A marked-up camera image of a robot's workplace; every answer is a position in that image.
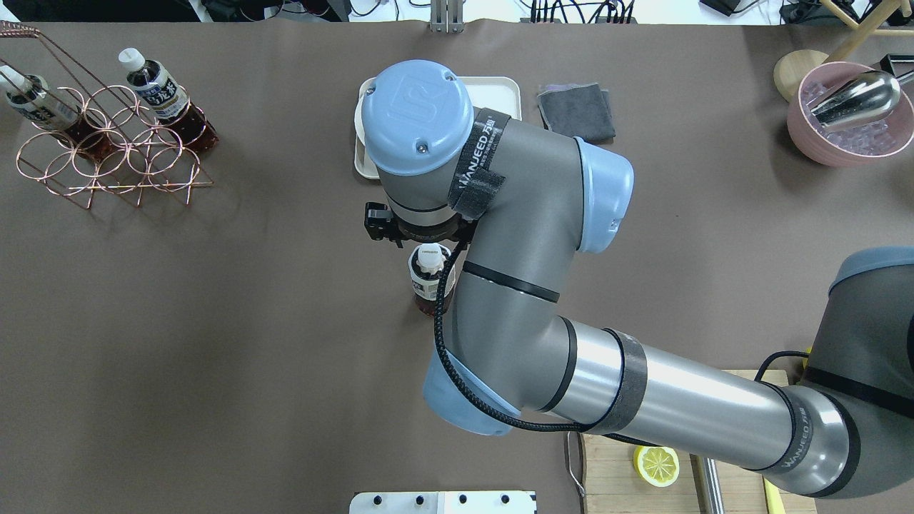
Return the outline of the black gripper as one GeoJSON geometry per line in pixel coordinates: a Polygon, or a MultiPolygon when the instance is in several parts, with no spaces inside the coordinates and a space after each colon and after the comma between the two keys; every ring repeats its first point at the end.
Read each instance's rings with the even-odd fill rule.
{"type": "Polygon", "coordinates": [[[467,221],[460,214],[454,214],[447,221],[431,226],[421,226],[399,217],[396,218],[402,237],[416,243],[441,243],[441,241],[470,243],[473,235],[476,234],[476,222],[467,221]]]}

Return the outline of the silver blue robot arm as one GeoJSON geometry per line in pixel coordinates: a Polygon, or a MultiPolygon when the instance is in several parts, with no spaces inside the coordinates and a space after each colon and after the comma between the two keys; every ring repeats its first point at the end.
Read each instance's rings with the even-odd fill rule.
{"type": "Polygon", "coordinates": [[[479,435],[673,447],[810,498],[911,481],[910,246],[847,257],[800,382],[752,381],[558,315],[574,255],[604,251],[626,215],[624,157],[474,107],[434,61],[379,72],[361,120],[389,201],[366,205],[370,237],[469,250],[435,313],[425,397],[438,416],[479,435]]]}

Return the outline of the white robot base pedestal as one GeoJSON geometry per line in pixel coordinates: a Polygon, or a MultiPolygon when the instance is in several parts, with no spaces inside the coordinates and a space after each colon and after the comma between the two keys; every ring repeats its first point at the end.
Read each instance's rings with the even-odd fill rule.
{"type": "Polygon", "coordinates": [[[363,492],[349,513],[538,513],[538,497],[525,490],[363,492]]]}

